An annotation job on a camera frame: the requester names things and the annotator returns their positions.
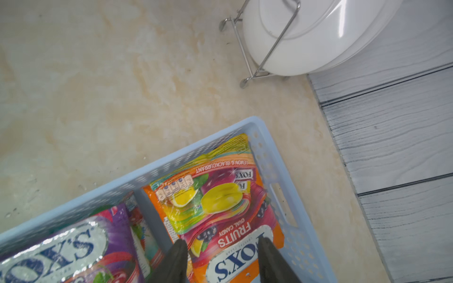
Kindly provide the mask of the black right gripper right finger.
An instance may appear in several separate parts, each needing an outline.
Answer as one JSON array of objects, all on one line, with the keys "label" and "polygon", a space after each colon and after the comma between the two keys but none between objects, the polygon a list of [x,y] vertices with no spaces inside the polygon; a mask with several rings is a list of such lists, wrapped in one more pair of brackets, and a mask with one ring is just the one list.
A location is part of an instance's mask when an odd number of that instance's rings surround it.
[{"label": "black right gripper right finger", "polygon": [[258,265],[261,283],[301,283],[270,238],[258,240]]}]

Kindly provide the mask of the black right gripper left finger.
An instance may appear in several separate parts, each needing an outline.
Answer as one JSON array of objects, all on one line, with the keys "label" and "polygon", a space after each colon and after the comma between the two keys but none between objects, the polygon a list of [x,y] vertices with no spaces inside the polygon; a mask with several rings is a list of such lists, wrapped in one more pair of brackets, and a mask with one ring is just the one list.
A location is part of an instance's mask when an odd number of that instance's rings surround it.
[{"label": "black right gripper left finger", "polygon": [[187,283],[187,267],[187,244],[184,240],[178,239],[147,281],[148,283]]}]

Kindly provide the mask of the green Fox's spring tea bag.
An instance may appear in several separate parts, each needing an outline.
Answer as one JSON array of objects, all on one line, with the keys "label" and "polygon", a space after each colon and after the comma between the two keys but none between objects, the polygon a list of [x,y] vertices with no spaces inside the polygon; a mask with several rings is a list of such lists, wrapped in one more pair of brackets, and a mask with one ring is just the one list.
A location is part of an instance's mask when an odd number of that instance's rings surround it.
[{"label": "green Fox's spring tea bag", "polygon": [[134,193],[127,193],[123,202],[126,205],[139,265],[143,277],[145,280],[148,280],[164,259],[164,253],[161,251],[157,241],[152,235]]}]

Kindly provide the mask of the light blue plastic basket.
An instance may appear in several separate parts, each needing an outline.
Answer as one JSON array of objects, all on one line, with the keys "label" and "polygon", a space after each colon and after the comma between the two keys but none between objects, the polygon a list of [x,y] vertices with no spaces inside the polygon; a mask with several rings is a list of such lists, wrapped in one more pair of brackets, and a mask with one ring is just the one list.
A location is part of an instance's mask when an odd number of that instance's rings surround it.
[{"label": "light blue plastic basket", "polygon": [[256,116],[246,118],[2,233],[1,254],[30,245],[56,228],[87,215],[94,208],[112,204],[130,190],[136,191],[138,203],[158,244],[163,251],[168,251],[172,245],[171,238],[142,188],[243,133],[249,138],[253,157],[264,179],[264,187],[270,194],[271,204],[283,229],[285,242],[279,250],[281,255],[301,282],[335,283],[337,279],[332,267],[276,144],[265,123]]}]

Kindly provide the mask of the purple Fox's candy bag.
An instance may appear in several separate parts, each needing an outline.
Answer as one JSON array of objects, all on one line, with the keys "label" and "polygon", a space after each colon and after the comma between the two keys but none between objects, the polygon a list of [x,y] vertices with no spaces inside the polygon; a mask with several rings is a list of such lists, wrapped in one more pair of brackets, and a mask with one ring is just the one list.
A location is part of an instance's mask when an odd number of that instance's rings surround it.
[{"label": "purple Fox's candy bag", "polygon": [[1,258],[1,282],[145,282],[126,205],[112,206]]}]

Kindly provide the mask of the orange Fox's fruits bag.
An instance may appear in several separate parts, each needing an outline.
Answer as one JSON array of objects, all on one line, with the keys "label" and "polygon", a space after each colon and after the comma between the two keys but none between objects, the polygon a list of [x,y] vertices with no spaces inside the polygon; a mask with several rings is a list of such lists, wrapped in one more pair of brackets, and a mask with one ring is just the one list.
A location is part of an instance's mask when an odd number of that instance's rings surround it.
[{"label": "orange Fox's fruits bag", "polygon": [[259,276],[259,239],[284,246],[246,134],[151,182],[144,191],[171,239],[186,242],[186,275],[192,283],[250,283]]}]

